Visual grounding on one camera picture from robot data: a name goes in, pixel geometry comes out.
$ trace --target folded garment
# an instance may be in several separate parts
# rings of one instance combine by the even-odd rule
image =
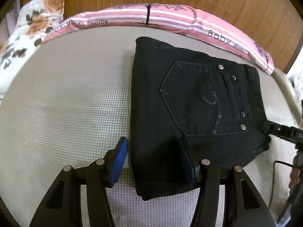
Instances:
[[[136,44],[130,149],[143,200],[194,189],[181,166],[180,137],[225,168],[245,166],[269,148],[255,68],[148,37]]]

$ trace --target silver rivet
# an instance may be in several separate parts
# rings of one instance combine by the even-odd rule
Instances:
[[[66,171],[66,172],[70,171],[71,169],[72,169],[71,166],[64,166],[63,167],[63,170]]]
[[[237,172],[241,172],[241,171],[242,171],[242,167],[240,167],[240,166],[235,166],[235,167],[234,167],[234,170],[237,171]]]
[[[103,165],[104,164],[104,159],[98,159],[97,161],[96,161],[96,164],[97,165]]]
[[[202,161],[202,164],[208,166],[210,164],[210,161],[208,159],[203,159]]]

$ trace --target floral pillow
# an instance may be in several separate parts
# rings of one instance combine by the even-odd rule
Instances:
[[[32,0],[20,10],[17,25],[0,48],[0,96],[54,26],[63,20],[65,0]]]

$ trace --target back pocket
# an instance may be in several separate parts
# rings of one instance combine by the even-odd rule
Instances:
[[[160,92],[184,135],[241,132],[232,84],[226,74],[217,65],[180,61],[172,65]]]

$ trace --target wood panel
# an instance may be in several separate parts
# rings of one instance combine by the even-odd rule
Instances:
[[[146,2],[186,4],[212,13],[252,37],[282,70],[303,33],[303,21],[289,0],[66,0],[65,18],[118,4]]]

